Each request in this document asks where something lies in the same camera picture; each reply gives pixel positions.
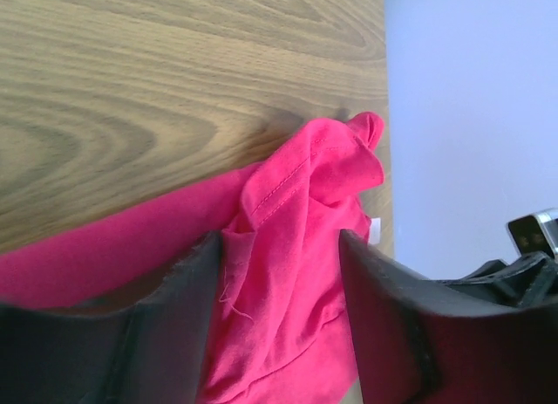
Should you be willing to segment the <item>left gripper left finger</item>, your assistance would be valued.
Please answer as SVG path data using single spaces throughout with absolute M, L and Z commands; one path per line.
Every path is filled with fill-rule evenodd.
M 221 237 L 211 232 L 135 280 L 129 302 L 50 311 L 2 303 L 2 402 L 195 402 L 220 269 Z

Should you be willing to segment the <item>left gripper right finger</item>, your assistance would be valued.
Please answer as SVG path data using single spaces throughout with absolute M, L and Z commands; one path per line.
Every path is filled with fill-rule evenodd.
M 557 298 L 527 308 L 474 298 L 348 230 L 339 254 L 364 402 L 556 402 Z

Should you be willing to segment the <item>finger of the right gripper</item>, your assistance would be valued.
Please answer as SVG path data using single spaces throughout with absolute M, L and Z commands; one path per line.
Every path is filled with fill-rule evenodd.
M 488 302 L 527 308 L 557 298 L 557 262 L 544 252 L 528 253 L 511 264 L 496 259 L 442 285 Z

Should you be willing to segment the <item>pink t shirt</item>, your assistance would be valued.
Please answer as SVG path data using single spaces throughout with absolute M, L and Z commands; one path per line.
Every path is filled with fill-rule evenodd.
M 1 305 L 129 302 L 133 282 L 205 235 L 221 269 L 193 403 L 336 403 L 356 378 L 339 270 L 343 229 L 367 239 L 361 192 L 382 184 L 375 113 L 304 125 L 267 160 L 1 257 Z

